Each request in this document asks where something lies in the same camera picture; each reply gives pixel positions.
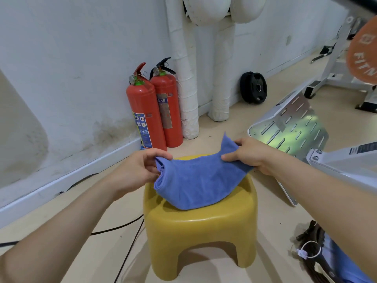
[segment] orange weight plate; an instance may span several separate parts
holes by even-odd
[[[377,16],[365,24],[352,40],[347,66],[357,79],[377,85]]]

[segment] black weight plate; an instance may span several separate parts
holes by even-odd
[[[241,92],[242,99],[247,103],[253,103],[254,100],[251,97],[250,79],[254,73],[252,71],[245,72],[239,81],[239,90]]]
[[[267,98],[267,83],[264,77],[259,73],[254,73],[250,78],[250,96],[253,103],[261,104]]]

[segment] forearm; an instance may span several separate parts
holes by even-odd
[[[266,168],[344,252],[377,281],[377,197],[288,156],[275,153]]]
[[[105,185],[106,183],[99,182],[88,189],[3,254],[0,258],[3,281],[60,282],[112,203],[112,195],[106,192]]]

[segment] perforated metal plate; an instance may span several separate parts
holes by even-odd
[[[310,149],[323,149],[329,137],[299,89],[287,95],[252,125],[248,134],[305,162]],[[291,203],[297,205],[296,200],[280,186]]]

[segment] blue towel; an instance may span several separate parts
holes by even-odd
[[[373,283],[337,244],[334,249],[336,273],[345,283]]]
[[[237,149],[237,144],[224,134],[221,150],[214,155],[187,161],[157,157],[157,169],[161,175],[154,188],[181,210],[217,203],[229,195],[252,169],[241,161],[221,160],[221,155]]]

